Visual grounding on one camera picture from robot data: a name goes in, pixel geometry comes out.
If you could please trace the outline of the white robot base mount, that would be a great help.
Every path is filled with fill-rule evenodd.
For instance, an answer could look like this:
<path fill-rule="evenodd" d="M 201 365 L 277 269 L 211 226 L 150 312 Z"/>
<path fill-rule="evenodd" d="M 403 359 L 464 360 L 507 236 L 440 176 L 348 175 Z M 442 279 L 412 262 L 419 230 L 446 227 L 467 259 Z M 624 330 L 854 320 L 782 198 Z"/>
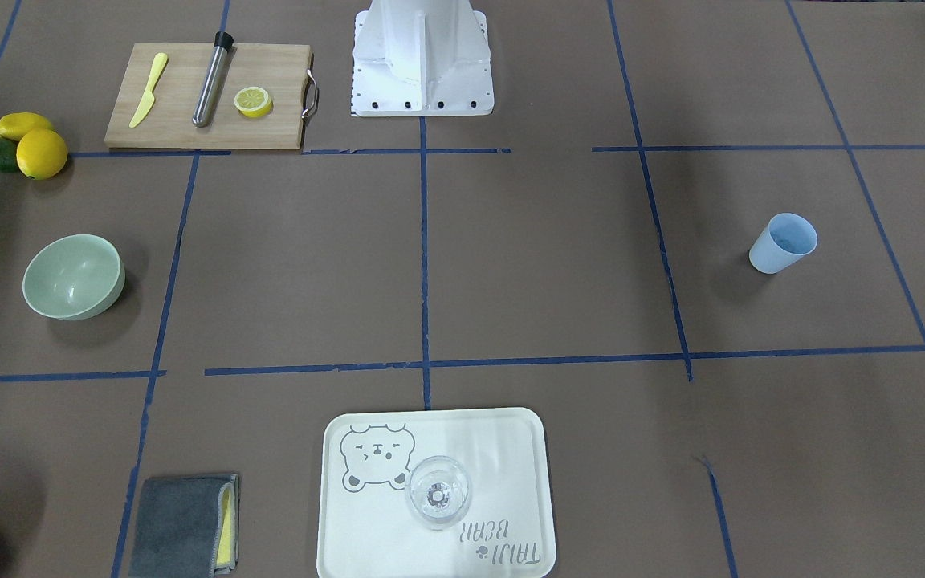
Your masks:
<path fill-rule="evenodd" d="M 495 110 L 487 19 L 469 1 L 373 1 L 357 12 L 353 33 L 353 116 Z"/>

